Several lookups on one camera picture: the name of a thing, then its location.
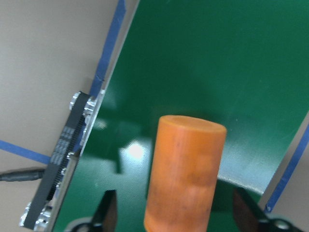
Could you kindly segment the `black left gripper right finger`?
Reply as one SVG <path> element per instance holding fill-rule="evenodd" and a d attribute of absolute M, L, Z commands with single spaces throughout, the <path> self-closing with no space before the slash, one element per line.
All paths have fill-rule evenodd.
<path fill-rule="evenodd" d="M 291 222 L 264 213 L 241 187 L 233 190 L 233 219 L 241 232 L 300 232 Z"/>

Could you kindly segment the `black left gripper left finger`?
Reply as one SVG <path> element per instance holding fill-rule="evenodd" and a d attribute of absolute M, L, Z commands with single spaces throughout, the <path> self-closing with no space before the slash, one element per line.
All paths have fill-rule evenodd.
<path fill-rule="evenodd" d="M 94 215 L 75 219 L 67 225 L 68 232 L 114 232 L 117 224 L 117 192 L 105 191 Z"/>

